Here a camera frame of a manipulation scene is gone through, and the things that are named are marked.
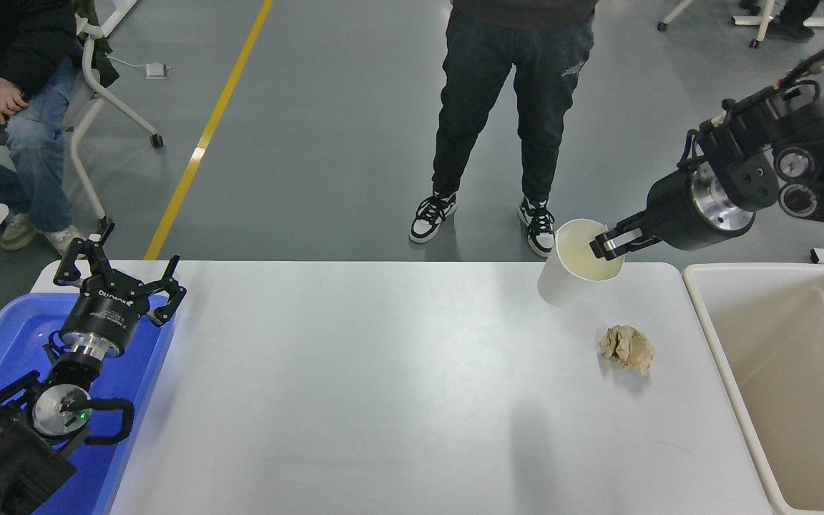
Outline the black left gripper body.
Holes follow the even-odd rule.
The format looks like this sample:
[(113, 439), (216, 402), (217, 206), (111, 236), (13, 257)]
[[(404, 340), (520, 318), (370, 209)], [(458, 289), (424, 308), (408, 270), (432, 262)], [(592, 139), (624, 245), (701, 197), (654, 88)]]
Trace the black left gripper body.
[(72, 351), (125, 351), (150, 309), (144, 281), (125, 273), (92, 273), (59, 330)]

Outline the seated person's hand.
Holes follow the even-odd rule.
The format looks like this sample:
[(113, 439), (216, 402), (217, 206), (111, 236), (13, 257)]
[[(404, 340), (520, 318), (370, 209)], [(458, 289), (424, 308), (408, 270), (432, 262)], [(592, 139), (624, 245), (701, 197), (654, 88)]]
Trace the seated person's hand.
[(6, 126), (11, 117), (29, 107), (24, 92), (19, 85), (0, 78), (0, 126)]

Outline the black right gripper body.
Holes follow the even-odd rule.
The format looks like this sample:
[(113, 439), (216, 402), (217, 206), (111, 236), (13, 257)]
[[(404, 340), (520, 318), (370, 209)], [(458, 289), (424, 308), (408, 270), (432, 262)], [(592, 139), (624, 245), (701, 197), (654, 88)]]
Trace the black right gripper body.
[(732, 232), (701, 214), (691, 192), (691, 174), (677, 170), (650, 189), (644, 210), (644, 234), (671, 247), (694, 251), (722, 243)]

